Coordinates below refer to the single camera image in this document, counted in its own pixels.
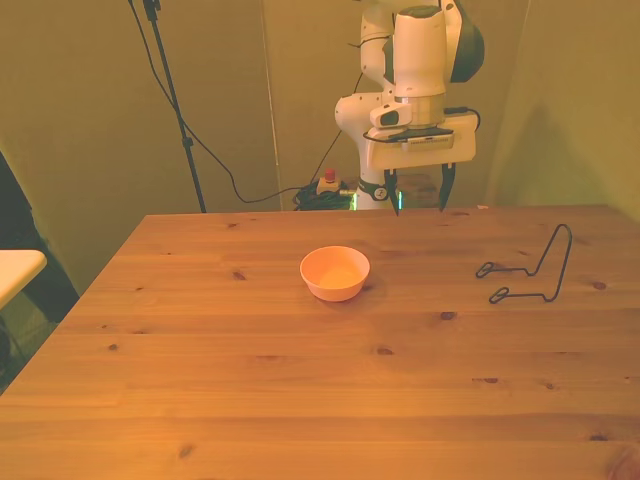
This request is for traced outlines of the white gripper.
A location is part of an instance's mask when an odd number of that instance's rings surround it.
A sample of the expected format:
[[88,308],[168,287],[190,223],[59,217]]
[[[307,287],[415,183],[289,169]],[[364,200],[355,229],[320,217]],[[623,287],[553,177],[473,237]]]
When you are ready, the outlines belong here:
[[366,163],[371,169],[385,170],[385,188],[396,216],[401,210],[397,169],[442,165],[439,210],[448,203],[456,176],[456,164],[476,155],[477,113],[454,111],[438,126],[422,129],[371,128],[363,134]]

